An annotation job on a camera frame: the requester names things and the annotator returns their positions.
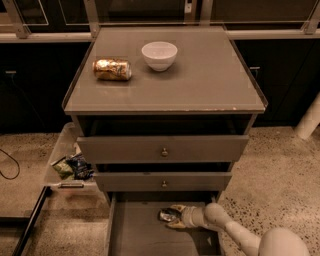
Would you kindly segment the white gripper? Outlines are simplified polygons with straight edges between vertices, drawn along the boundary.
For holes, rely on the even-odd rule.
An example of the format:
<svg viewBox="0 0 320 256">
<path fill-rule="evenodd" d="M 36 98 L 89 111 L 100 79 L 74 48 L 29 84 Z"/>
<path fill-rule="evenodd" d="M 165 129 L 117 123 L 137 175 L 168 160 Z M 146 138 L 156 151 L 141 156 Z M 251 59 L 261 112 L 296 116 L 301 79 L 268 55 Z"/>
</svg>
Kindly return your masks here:
<svg viewBox="0 0 320 256">
<path fill-rule="evenodd" d="M 204 208 L 174 204 L 167 208 L 171 214 L 181 214 L 181 220 L 168 222 L 166 226 L 171 229 L 185 229 L 204 227 Z"/>
</svg>

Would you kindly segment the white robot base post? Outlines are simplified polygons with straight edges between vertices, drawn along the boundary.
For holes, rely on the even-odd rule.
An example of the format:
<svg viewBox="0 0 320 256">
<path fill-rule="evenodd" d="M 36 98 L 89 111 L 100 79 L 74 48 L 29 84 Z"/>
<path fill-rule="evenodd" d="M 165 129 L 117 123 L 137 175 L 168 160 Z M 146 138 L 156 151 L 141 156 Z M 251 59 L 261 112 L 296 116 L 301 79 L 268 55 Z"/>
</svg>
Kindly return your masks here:
<svg viewBox="0 0 320 256">
<path fill-rule="evenodd" d="M 298 125 L 295 127 L 295 133 L 301 139 L 308 139 L 320 124 L 320 93 L 309 106 L 306 113 L 301 118 Z"/>
</svg>

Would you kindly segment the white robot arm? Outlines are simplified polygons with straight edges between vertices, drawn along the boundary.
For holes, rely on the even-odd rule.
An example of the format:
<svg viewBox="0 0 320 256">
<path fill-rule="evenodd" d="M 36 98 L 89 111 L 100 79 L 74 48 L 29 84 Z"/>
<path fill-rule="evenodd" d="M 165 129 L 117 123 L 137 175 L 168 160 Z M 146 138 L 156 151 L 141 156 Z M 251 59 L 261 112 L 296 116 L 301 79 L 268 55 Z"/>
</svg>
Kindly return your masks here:
<svg viewBox="0 0 320 256">
<path fill-rule="evenodd" d="M 160 218 L 173 229 L 201 227 L 225 231 L 246 256 L 310 256 L 306 244 L 291 230 L 272 228 L 258 237 L 217 203 L 205 207 L 172 205 L 161 211 Z"/>
</svg>

